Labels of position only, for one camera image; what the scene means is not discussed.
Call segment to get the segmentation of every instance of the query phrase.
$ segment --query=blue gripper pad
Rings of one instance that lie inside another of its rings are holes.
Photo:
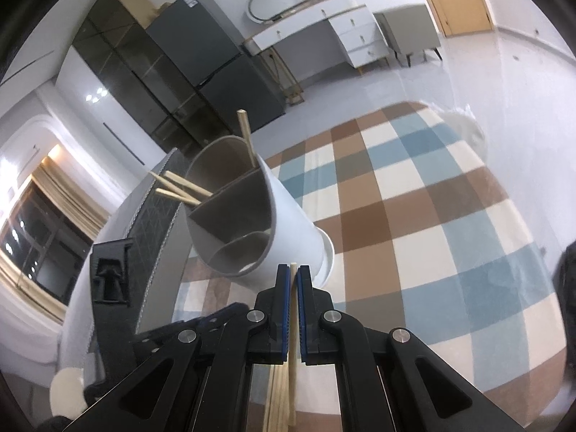
[[[320,329],[320,316],[333,310],[332,298],[326,291],[314,289],[310,267],[303,265],[296,273],[298,289],[298,324],[300,328],[300,353],[306,365],[333,363],[338,353],[338,343],[332,334]]]
[[[284,274],[286,276],[284,277],[282,304],[282,360],[286,362],[288,360],[288,336],[290,331],[290,267],[287,267],[287,271]]]
[[[306,362],[308,348],[306,345],[306,310],[304,310],[304,295],[302,287],[302,267],[296,273],[296,288],[298,289],[298,325],[300,329],[300,356]]]
[[[260,291],[254,304],[269,318],[267,329],[251,336],[248,353],[254,363],[281,364],[288,358],[290,267],[278,265],[276,285]]]

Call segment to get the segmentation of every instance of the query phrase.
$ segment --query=gray floor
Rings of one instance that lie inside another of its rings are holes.
[[[50,390],[48,388],[30,383],[18,375],[2,375],[4,375],[6,383],[22,411],[34,427],[52,417]]]
[[[442,41],[408,68],[390,57],[360,76],[341,65],[304,91],[305,102],[253,134],[268,158],[333,126],[404,100],[471,112],[487,137],[487,165],[528,223],[552,275],[576,239],[576,67],[510,34]],[[552,430],[576,397],[568,372],[557,398],[529,430]]]

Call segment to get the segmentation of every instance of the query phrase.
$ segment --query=plaid carpet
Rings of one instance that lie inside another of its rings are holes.
[[[407,327],[522,425],[554,398],[566,339],[539,250],[505,191],[434,112],[393,105],[267,163],[334,243],[324,289],[337,309],[381,331]],[[175,320],[254,298],[191,254]],[[332,384],[330,366],[299,369],[299,430],[333,430]],[[253,388],[255,404],[265,388]]]

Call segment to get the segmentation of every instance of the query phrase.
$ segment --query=refrigerator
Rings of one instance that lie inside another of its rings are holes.
[[[280,87],[214,0],[176,0],[146,32],[235,134],[238,109],[252,131],[284,114]]]

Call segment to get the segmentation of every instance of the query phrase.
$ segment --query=white dresser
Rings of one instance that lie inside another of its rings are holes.
[[[355,0],[320,0],[296,9],[244,42],[252,55],[272,47],[292,34],[328,20],[348,63],[360,68],[390,52],[382,31],[366,5]]]
[[[338,36],[348,63],[362,67],[390,53],[378,23],[366,5],[350,8],[328,21]]]

